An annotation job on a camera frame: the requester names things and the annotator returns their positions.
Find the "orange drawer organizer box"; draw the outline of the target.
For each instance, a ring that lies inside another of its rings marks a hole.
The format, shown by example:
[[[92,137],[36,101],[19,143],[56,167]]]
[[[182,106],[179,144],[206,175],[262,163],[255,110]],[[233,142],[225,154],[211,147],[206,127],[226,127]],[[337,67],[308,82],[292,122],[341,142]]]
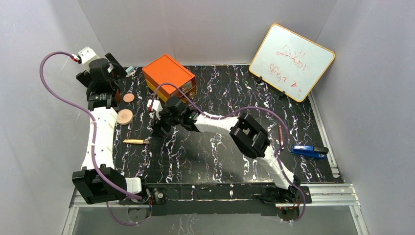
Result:
[[[197,93],[195,75],[168,54],[143,67],[142,72],[148,88],[154,92],[162,83],[172,83],[176,86],[174,88],[170,85],[163,85],[157,90],[157,96],[163,103],[172,96],[177,96],[187,102],[187,99],[177,90],[178,88],[190,99],[193,99]]]

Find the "wooden makeup brush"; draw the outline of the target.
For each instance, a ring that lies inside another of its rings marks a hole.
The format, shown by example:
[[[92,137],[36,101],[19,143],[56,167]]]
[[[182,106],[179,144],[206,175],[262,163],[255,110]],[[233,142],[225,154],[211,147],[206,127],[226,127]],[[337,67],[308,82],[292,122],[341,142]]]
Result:
[[[123,143],[126,143],[126,144],[149,144],[150,142],[148,140],[126,139],[126,140],[123,140]]]

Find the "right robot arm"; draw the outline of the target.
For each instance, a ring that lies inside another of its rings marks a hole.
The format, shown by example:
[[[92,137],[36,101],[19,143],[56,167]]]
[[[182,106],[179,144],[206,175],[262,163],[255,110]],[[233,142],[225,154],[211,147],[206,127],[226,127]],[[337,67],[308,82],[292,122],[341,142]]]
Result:
[[[246,107],[237,111],[239,116],[218,116],[197,108],[192,101],[197,93],[195,74],[168,54],[143,67],[142,72],[154,93],[147,103],[147,110],[154,119],[153,137],[164,138],[176,125],[188,131],[229,136],[244,156],[256,159],[263,166],[277,188],[292,193],[299,190],[297,176],[278,158],[269,133],[245,112]]]

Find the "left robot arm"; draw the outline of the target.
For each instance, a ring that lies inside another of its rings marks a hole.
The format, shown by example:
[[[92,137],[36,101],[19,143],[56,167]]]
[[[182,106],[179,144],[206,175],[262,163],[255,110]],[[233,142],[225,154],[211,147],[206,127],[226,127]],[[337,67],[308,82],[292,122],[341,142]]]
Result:
[[[143,198],[139,177],[126,178],[115,169],[114,131],[121,101],[117,80],[126,76],[120,64],[106,58],[92,59],[77,79],[87,87],[87,109],[92,114],[86,155],[72,182],[87,204],[132,197]]]

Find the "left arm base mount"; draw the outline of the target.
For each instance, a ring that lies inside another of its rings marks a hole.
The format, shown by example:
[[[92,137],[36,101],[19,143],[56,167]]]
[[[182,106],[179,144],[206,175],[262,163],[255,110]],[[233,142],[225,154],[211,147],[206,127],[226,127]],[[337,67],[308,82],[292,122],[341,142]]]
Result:
[[[140,200],[127,196],[123,200],[118,200],[118,203],[120,205],[164,205],[167,201],[167,188],[163,184],[147,184],[138,196],[141,197]]]

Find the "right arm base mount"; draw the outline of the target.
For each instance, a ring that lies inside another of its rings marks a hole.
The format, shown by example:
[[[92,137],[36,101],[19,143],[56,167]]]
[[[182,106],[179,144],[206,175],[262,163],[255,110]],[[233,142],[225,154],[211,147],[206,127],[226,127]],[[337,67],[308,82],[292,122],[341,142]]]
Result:
[[[295,203],[301,204],[303,201],[305,201],[306,204],[312,203],[309,187],[300,186],[300,189],[303,192],[304,197],[297,189],[290,191],[276,187],[263,187],[261,193],[256,197],[264,203],[288,203],[291,205],[294,205]]]

